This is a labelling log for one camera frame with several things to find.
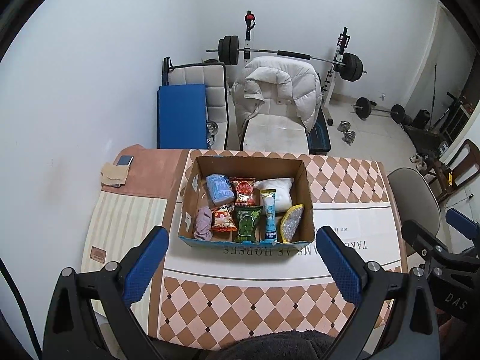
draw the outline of gray chair back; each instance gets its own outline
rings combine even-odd
[[[388,182],[402,223],[412,219],[436,236],[440,229],[440,208],[423,176],[415,169],[399,168],[388,175]],[[411,246],[406,245],[407,256],[413,253]]]

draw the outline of shoe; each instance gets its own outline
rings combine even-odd
[[[427,170],[427,164],[425,163],[425,161],[422,161],[422,162],[419,162],[417,164],[415,164],[415,167],[417,168],[417,171],[421,172],[423,170]]]
[[[418,154],[415,154],[410,157],[410,161],[413,163],[419,163],[420,161],[423,161],[423,159]]]

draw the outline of white puffer jacket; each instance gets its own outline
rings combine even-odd
[[[265,94],[265,83],[273,84],[276,90]],[[322,102],[320,79],[314,67],[305,61],[277,56],[261,56],[249,62],[233,84],[232,94],[239,137],[246,121],[255,117],[266,102],[264,95],[274,96],[270,100],[275,102],[292,102],[307,133],[315,125]]]

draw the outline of cardboard box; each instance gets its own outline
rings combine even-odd
[[[200,207],[208,205],[215,207],[208,195],[206,177],[218,173],[229,177],[249,177],[256,180],[294,178],[290,190],[293,205],[305,205],[301,222],[292,242],[282,243],[278,237],[276,244],[263,241],[265,236],[266,217],[262,215],[256,230],[258,244],[252,242],[232,242],[236,232],[213,232],[211,241],[195,239],[195,219]],[[260,191],[255,190],[255,201],[259,203]],[[178,237],[190,246],[205,247],[246,247],[261,249],[285,249],[285,247],[303,249],[315,239],[314,210],[311,202],[307,169],[302,160],[272,158],[272,157],[242,157],[242,156],[200,156],[193,162],[190,177],[185,187],[182,204],[182,217]],[[279,221],[284,213],[277,213]]]

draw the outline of red snack bag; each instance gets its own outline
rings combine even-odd
[[[236,206],[254,206],[254,178],[230,177],[230,183],[235,189]]]
[[[234,231],[237,230],[230,210],[227,205],[218,207],[212,210],[213,226],[210,228],[213,231]]]

